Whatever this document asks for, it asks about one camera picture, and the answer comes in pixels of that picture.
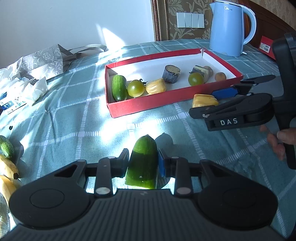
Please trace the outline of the person right hand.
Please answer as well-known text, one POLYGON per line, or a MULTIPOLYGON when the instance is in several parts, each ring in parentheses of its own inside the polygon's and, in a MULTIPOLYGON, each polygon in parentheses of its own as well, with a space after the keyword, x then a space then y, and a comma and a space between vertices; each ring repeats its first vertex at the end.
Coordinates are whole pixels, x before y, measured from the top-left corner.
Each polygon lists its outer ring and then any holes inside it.
POLYGON ((283 161, 285 158, 285 147, 283 144, 293 146, 296 144, 295 128, 284 129, 278 131, 276 135, 274 135, 270 132, 266 125, 261 125, 260 131, 267 133, 267 142, 271 145, 273 152, 280 161, 283 161))

